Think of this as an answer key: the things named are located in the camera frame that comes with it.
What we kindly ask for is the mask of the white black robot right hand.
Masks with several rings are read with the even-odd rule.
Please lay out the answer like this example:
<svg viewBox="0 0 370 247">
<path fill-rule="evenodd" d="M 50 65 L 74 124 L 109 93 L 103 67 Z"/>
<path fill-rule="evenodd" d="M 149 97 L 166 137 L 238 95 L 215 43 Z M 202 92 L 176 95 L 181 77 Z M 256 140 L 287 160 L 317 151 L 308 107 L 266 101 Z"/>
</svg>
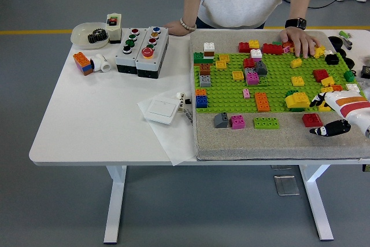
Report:
<svg viewBox="0 0 370 247">
<path fill-rule="evenodd" d="M 333 137 L 350 131 L 352 125 L 359 127 L 369 138 L 369 101 L 353 90 L 319 93 L 310 103 L 310 107 L 319 106 L 333 109 L 342 120 L 336 120 L 319 128 L 310 129 L 310 133 L 323 137 Z"/>
</svg>

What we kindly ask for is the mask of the person's right hand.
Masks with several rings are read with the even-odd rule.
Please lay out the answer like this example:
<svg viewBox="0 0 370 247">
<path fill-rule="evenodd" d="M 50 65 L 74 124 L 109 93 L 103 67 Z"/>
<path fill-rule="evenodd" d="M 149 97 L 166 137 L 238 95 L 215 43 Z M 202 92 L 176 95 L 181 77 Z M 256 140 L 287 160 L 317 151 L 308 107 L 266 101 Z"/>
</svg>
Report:
<svg viewBox="0 0 370 247">
<path fill-rule="evenodd" d="M 168 34 L 174 36 L 185 36 L 190 33 L 189 30 L 185 29 L 180 21 L 172 21 L 164 25 L 168 29 Z"/>
</svg>

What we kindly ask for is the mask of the person's left hand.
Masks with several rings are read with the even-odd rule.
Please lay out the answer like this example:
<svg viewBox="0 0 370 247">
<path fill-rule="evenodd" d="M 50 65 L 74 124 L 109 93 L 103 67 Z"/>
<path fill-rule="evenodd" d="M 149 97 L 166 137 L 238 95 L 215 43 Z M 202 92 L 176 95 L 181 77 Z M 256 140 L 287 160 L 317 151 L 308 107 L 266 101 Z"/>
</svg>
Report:
<svg viewBox="0 0 370 247">
<path fill-rule="evenodd" d="M 308 58 L 315 54 L 315 47 L 320 47 L 320 41 L 308 35 L 304 30 L 297 27 L 287 27 L 279 33 L 282 42 L 293 42 L 295 48 L 295 55 Z"/>
</svg>

